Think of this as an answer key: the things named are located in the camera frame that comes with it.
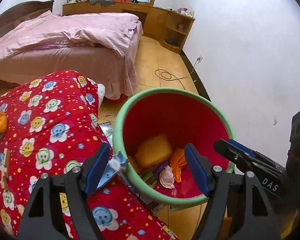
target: green trash can rim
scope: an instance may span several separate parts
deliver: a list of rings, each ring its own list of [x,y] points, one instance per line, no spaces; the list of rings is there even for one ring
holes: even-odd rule
[[[136,95],[132,96],[123,104],[120,111],[118,112],[115,124],[114,124],[114,132],[113,132],[113,144],[114,144],[114,152],[117,153],[119,151],[122,152],[122,154],[125,157],[128,157],[124,142],[123,142],[123,125],[126,119],[126,116],[129,112],[129,110],[136,104],[139,100],[142,98],[145,98],[150,95],[159,94],[159,93],[173,93],[173,94],[180,94],[184,96],[188,96],[190,98],[193,98],[206,106],[208,106],[210,109],[212,109],[217,116],[221,119],[224,126],[226,127],[226,130],[228,132],[229,138],[235,140],[235,134],[234,131],[226,119],[226,117],[222,114],[222,112],[216,108],[210,101],[207,99],[186,91],[182,89],[177,88],[151,88],[148,90],[143,90]],[[229,162],[227,167],[227,172],[232,173],[234,170],[234,163]],[[155,201],[158,201],[159,203],[165,203],[169,204],[171,206],[172,210],[180,210],[184,208],[189,208],[193,206],[200,205],[202,203],[205,203],[208,201],[208,198],[205,195],[200,195],[192,198],[173,198],[169,197],[167,195],[164,195],[155,189],[149,187],[137,174],[137,172],[133,169],[131,163],[128,163],[127,170],[125,171],[125,175],[127,176],[127,179],[129,182],[135,187],[139,192],[144,193],[148,195],[150,198],[152,198]]]

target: black baseboard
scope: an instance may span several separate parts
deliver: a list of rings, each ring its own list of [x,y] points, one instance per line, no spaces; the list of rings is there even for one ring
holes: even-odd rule
[[[190,60],[188,59],[186,54],[183,52],[183,50],[181,51],[180,56],[181,56],[183,62],[185,63],[189,73],[191,73],[191,71],[193,70],[193,65],[191,64]],[[198,94],[211,102],[210,97],[195,70],[192,72],[191,78],[194,82],[195,88],[198,91]]]

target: blue plastic piece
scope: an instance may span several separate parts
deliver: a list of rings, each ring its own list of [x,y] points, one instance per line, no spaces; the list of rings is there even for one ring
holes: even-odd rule
[[[86,187],[84,192],[87,196],[90,196],[95,192],[97,185],[96,182],[100,181],[103,173],[103,167],[105,167],[109,161],[110,146],[107,144],[99,154],[97,160],[92,165],[90,171],[87,174]]]
[[[240,150],[246,152],[247,154],[249,154],[251,157],[255,157],[253,154],[253,151],[250,150],[249,148],[245,147],[244,145],[242,145],[241,143],[238,143],[237,141],[234,141],[232,139],[227,141],[228,143],[232,144],[233,146],[236,146],[237,148],[239,148]]]
[[[194,155],[194,152],[191,148],[186,145],[185,147],[185,157],[188,163],[189,169],[191,171],[192,177],[194,178],[195,183],[197,184],[200,192],[206,196],[210,195],[210,189],[208,187],[208,177],[202,166],[200,165],[197,157]]]
[[[122,167],[127,166],[128,162],[129,162],[128,159],[125,158],[120,151],[117,154],[113,155],[112,158],[117,160],[120,163],[120,166],[122,166]],[[110,167],[109,164],[107,164],[107,166],[101,176],[101,179],[99,181],[97,189],[100,189],[105,184],[107,184],[119,172],[121,172],[121,171],[115,171],[114,169],[112,169]]]

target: wooden headboard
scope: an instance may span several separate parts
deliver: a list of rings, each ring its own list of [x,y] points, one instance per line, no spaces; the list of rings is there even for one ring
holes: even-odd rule
[[[19,3],[0,15],[0,38],[21,22],[34,19],[46,11],[52,11],[54,1],[29,1]]]

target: bucket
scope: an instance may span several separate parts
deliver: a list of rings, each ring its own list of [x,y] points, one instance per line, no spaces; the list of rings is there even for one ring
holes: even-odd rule
[[[234,139],[234,132],[224,115],[208,100],[192,92],[175,88],[153,88],[131,97],[120,109],[114,125],[114,151],[134,156],[138,146],[150,137],[164,133],[172,149],[193,143],[200,155],[212,165],[233,172],[234,164],[214,151],[218,139]],[[181,210],[207,202],[197,188],[189,167],[181,172],[182,182],[166,189],[160,182],[149,187],[129,163],[125,176],[142,194],[159,203]]]

